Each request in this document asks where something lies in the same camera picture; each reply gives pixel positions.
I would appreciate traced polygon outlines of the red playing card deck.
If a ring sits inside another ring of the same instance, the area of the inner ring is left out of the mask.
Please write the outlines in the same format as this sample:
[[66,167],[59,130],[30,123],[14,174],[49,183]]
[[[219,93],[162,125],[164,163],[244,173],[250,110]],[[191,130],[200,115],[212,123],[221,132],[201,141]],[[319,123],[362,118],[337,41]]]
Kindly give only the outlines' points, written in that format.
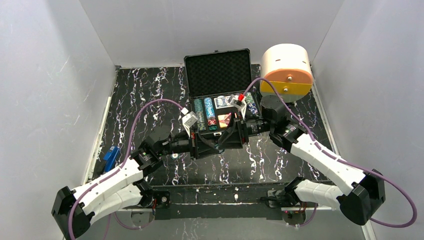
[[232,114],[231,113],[227,113],[227,114],[221,114],[218,116],[218,125],[221,129],[225,129],[228,127],[230,121],[232,118]]

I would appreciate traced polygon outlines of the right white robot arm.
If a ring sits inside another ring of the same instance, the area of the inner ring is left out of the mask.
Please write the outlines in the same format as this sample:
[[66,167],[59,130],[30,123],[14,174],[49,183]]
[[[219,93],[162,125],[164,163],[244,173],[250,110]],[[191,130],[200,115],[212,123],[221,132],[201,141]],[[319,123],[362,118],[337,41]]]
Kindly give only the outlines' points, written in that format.
[[247,140],[251,134],[268,132],[275,145],[311,164],[333,182],[327,185],[297,177],[285,187],[284,200],[332,207],[360,226],[372,219],[386,200],[385,179],[379,171],[354,166],[323,146],[280,97],[263,97],[261,117],[253,119],[246,117],[251,107],[246,100],[247,96],[242,94],[214,99],[219,110],[237,108],[219,139],[221,144],[227,142],[232,133],[243,133],[242,140]]

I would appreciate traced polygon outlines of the blue playing card deck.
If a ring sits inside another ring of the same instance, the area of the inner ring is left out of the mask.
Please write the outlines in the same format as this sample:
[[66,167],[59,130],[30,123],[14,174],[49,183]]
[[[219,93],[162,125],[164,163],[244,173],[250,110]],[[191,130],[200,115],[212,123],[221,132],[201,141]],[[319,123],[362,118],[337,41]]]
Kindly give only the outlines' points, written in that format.
[[213,99],[216,109],[229,108],[232,105],[230,104],[231,96],[218,96]]

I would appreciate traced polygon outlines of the black poker chip case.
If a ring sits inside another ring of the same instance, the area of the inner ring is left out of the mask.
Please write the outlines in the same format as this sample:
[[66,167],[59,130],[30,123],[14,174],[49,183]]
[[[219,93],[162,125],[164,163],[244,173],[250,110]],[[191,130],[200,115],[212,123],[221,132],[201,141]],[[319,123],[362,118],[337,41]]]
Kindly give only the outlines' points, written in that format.
[[[220,128],[218,116],[231,113],[232,118],[241,118],[238,109],[234,106],[216,109],[214,98],[219,96],[231,96],[246,93],[244,91],[252,82],[251,76],[251,53],[247,48],[213,52],[206,54],[190,55],[184,58],[185,74],[188,81],[189,102],[195,112],[194,100],[201,99],[203,114],[206,124],[206,131],[199,131],[198,122],[194,125],[194,133],[201,134],[209,141],[216,144],[222,133],[227,128]],[[260,109],[257,97],[252,94],[258,109],[258,115],[251,114],[246,108],[245,119],[260,119]],[[204,99],[211,98],[216,117],[217,130],[211,131],[208,128],[208,121],[204,105]]]

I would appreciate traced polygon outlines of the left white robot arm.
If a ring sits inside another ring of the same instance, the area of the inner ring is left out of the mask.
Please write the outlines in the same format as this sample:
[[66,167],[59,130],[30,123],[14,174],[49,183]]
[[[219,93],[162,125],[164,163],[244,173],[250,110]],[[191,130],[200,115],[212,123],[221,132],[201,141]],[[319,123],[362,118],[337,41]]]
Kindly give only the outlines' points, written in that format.
[[222,134],[195,130],[173,136],[170,126],[159,126],[115,168],[74,189],[63,187],[56,194],[51,214],[64,238],[75,240],[97,220],[127,207],[167,208],[170,193],[153,190],[145,177],[160,168],[167,155],[190,153],[200,159],[221,153]]

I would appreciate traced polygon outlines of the green poker chip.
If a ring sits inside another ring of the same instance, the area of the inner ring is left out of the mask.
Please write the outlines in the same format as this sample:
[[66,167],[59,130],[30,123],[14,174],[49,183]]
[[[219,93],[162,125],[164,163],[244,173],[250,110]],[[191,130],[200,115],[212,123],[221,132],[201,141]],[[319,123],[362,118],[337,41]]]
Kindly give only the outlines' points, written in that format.
[[180,155],[178,153],[171,154],[171,158],[174,159],[174,160],[178,159],[179,157],[180,157]]

